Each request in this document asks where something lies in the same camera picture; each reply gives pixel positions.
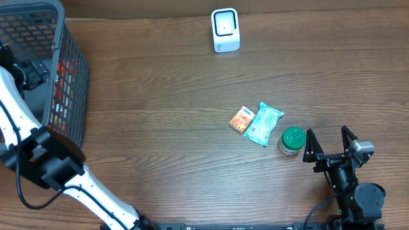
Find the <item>white barcode scanner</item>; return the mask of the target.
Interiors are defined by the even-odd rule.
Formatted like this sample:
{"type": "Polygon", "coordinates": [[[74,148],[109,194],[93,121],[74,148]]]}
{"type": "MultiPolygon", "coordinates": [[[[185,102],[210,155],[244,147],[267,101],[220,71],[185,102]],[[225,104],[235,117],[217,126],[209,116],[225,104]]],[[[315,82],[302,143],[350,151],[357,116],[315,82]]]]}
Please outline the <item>white barcode scanner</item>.
{"type": "Polygon", "coordinates": [[[213,46],[216,53],[240,48],[238,13],[234,8],[221,8],[211,14],[213,46]]]}

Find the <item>long orange noodle package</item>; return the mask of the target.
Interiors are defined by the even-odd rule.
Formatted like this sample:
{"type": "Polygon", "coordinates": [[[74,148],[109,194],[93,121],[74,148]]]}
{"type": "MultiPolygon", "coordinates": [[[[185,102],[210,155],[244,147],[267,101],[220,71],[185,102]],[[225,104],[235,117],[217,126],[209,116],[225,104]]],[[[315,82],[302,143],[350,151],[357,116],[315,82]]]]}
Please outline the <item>long orange noodle package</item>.
{"type": "Polygon", "coordinates": [[[70,134],[73,120],[76,66],[59,61],[48,127],[59,133],[70,134]]]}

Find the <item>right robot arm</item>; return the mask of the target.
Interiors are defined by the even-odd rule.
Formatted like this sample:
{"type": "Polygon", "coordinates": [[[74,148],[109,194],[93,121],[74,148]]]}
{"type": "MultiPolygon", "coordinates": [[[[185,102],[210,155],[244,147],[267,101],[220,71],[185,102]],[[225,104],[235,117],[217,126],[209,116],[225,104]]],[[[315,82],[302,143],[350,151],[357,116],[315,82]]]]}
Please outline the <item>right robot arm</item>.
{"type": "Polygon", "coordinates": [[[313,171],[323,173],[334,195],[314,207],[302,224],[303,229],[384,229],[377,221],[382,217],[386,192],[376,183],[359,183],[356,170],[374,154],[374,144],[354,135],[347,126],[341,127],[343,152],[327,155],[314,132],[306,132],[303,161],[314,163],[313,171]],[[338,215],[330,215],[324,223],[310,223],[320,208],[336,201],[338,215]]]}

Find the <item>grey plastic mesh basket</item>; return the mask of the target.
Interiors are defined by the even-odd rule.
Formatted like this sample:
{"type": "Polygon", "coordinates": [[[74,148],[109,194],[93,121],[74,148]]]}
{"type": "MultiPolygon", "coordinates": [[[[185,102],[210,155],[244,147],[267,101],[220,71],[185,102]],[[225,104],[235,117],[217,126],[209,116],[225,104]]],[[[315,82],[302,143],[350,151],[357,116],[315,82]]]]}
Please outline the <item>grey plastic mesh basket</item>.
{"type": "Polygon", "coordinates": [[[60,1],[1,2],[1,66],[42,125],[82,146],[89,65],[60,1]]]}

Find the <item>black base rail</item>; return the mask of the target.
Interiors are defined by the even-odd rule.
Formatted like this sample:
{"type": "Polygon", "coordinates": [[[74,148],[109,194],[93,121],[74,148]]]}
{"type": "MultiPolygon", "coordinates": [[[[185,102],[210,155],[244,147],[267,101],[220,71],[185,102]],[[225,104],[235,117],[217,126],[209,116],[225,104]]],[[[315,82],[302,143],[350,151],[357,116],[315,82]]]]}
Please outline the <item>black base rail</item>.
{"type": "MultiPolygon", "coordinates": [[[[186,225],[184,223],[158,223],[158,228],[161,230],[303,230],[303,222],[295,222],[293,224],[281,224],[281,225],[186,225]]],[[[326,223],[311,222],[307,224],[307,230],[327,230],[336,229],[329,227],[326,223]]],[[[349,225],[342,229],[375,229],[384,230],[383,224],[369,225],[358,227],[357,225],[349,225]]]]}

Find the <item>green lid white jar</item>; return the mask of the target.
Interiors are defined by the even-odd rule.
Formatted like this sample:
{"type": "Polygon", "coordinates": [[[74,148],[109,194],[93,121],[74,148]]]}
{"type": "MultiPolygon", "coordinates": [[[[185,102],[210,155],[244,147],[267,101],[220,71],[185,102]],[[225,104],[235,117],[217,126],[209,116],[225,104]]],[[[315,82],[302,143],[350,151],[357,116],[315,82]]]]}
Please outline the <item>green lid white jar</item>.
{"type": "Polygon", "coordinates": [[[296,155],[305,144],[305,132],[297,126],[291,126],[282,133],[277,146],[285,155],[296,155]]]}

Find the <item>small orange box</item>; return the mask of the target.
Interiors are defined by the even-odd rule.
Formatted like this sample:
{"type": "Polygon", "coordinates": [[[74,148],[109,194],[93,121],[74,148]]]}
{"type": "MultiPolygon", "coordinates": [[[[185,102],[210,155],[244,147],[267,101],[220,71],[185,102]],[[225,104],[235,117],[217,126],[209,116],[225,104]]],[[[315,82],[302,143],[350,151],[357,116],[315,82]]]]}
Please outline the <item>small orange box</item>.
{"type": "Polygon", "coordinates": [[[230,120],[229,125],[240,134],[243,134],[255,116],[256,114],[254,112],[252,112],[246,106],[242,106],[230,120]]]}

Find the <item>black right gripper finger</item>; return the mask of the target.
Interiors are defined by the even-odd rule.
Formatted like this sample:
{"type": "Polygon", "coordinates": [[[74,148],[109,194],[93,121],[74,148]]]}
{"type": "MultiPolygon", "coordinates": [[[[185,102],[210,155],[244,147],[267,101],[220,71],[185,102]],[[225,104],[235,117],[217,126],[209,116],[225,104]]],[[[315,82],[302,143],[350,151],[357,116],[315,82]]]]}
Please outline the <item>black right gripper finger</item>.
{"type": "Polygon", "coordinates": [[[356,151],[353,142],[358,140],[359,138],[346,125],[341,127],[341,134],[343,138],[344,152],[356,151]]]}
{"type": "Polygon", "coordinates": [[[311,129],[308,129],[306,132],[306,144],[303,155],[303,162],[317,162],[324,152],[311,129]]]}

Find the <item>teal snack packet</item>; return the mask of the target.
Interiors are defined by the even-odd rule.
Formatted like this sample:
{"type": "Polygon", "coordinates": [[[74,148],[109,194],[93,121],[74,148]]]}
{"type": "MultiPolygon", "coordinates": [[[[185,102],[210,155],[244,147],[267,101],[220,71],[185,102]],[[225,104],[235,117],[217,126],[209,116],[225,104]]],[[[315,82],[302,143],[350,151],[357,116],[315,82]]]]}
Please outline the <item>teal snack packet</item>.
{"type": "Polygon", "coordinates": [[[259,110],[244,132],[243,137],[256,144],[267,146],[270,134],[282,116],[284,116],[284,111],[279,111],[264,102],[260,102],[259,110]]]}

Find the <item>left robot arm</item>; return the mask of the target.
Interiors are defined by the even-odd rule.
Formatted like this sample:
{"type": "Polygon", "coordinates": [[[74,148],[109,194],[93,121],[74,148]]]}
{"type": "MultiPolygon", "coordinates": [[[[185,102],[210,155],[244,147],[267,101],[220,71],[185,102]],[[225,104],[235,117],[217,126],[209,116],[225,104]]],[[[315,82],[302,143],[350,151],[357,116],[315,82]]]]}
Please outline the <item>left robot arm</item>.
{"type": "Polygon", "coordinates": [[[29,209],[43,209],[66,194],[82,203],[108,229],[158,229],[158,225],[123,202],[92,174],[81,149],[69,138],[43,126],[20,95],[24,71],[9,45],[1,46],[1,131],[5,150],[1,162],[15,171],[17,195],[29,209]],[[21,178],[56,190],[45,204],[29,204],[21,178]]]}

